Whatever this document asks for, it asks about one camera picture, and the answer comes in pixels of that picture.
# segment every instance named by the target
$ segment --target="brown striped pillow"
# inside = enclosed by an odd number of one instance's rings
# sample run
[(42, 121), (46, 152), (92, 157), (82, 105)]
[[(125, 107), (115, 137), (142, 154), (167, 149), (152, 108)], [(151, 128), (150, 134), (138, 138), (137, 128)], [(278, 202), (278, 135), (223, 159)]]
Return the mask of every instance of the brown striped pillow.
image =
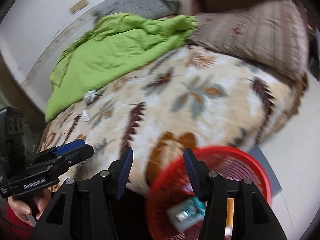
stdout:
[(275, 68), (300, 80), (308, 67), (308, 37), (292, 0), (269, 0), (247, 10), (197, 15), (188, 42)]

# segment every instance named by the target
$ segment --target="white wall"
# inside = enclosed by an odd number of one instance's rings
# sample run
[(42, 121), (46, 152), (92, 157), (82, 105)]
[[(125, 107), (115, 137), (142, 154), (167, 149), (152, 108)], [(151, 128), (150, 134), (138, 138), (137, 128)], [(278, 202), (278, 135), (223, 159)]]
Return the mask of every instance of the white wall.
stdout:
[[(0, 25), (0, 50), (19, 84), (24, 82), (41, 54), (67, 26), (104, 0), (88, 0), (87, 7), (72, 15), (69, 9), (78, 1), (80, 0), (17, 0), (13, 4)], [(76, 36), (79, 37), (82, 33), (78, 32)], [(45, 111), (50, 96), (48, 94), (51, 94), (49, 75), (58, 57), (58, 53), (54, 53), (50, 57), (50, 63), (44, 65), (45, 69), (42, 68), (31, 86), (25, 89), (42, 111)]]

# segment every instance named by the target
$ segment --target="floral blanket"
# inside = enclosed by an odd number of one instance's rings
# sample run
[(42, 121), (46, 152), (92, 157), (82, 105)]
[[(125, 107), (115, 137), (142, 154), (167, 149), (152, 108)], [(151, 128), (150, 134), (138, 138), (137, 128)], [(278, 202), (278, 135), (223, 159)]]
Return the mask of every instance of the floral blanket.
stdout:
[(130, 146), (127, 187), (146, 195), (187, 147), (250, 150), (297, 112), (304, 86), (263, 64), (184, 46), (106, 85), (92, 104), (80, 101), (61, 112), (40, 147), (78, 138), (93, 146), (94, 156), (60, 176), (61, 184), (91, 178)]

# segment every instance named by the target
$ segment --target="metal screw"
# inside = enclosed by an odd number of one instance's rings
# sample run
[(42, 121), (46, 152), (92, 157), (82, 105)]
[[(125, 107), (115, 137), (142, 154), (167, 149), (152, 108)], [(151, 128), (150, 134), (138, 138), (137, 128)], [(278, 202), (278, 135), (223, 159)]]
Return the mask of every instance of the metal screw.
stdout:
[(247, 185), (250, 185), (250, 184), (252, 183), (252, 180), (249, 179), (249, 178), (245, 178), (245, 179), (243, 180), (243, 182), (244, 182), (245, 184), (247, 184)]
[(211, 178), (215, 178), (215, 177), (218, 176), (218, 173), (216, 173), (215, 171), (209, 171), (208, 175), (209, 175), (209, 177), (211, 177)]
[(75, 180), (73, 178), (68, 178), (66, 179), (66, 184), (70, 185), (74, 182)]
[(106, 176), (108, 176), (109, 175), (109, 171), (101, 171), (100, 172), (100, 176), (101, 177), (106, 177)]

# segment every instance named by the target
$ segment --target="small white object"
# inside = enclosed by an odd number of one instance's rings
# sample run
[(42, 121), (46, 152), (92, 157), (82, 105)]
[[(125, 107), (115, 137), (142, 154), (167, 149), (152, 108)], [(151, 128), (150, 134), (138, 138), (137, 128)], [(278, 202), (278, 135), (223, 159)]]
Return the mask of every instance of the small white object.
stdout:
[(98, 95), (96, 90), (90, 90), (88, 91), (84, 96), (83, 96), (83, 100), (85, 102), (86, 105), (91, 104), (94, 99), (96, 98), (96, 96)]
[(225, 236), (232, 236), (232, 227), (226, 227), (224, 231)]
[(82, 111), (82, 119), (85, 120), (86, 122), (90, 121), (90, 115), (88, 114), (86, 109)]

